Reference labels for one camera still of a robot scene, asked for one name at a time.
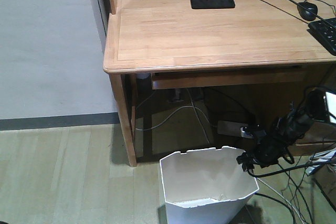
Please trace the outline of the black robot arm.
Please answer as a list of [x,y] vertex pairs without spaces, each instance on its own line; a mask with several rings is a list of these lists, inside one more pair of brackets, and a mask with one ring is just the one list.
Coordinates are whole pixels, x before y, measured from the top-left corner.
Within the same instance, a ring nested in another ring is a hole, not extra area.
[[258,124],[240,128],[242,137],[257,141],[251,151],[236,158],[243,171],[250,171],[255,165],[261,168],[275,165],[280,157],[293,164],[295,161],[288,147],[303,138],[314,122],[335,124],[335,90],[325,86],[309,86],[306,89],[311,91],[304,91],[298,107],[276,118],[268,131]]

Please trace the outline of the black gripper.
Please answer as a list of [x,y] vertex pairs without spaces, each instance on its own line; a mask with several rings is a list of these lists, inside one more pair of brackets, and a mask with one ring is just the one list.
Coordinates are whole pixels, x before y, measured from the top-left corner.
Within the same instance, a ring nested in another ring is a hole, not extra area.
[[253,169],[254,165],[261,168],[275,165],[286,153],[288,143],[279,134],[267,134],[264,130],[248,132],[247,129],[243,129],[243,133],[257,140],[257,145],[251,151],[243,152],[236,158],[238,165],[242,165],[245,172]]

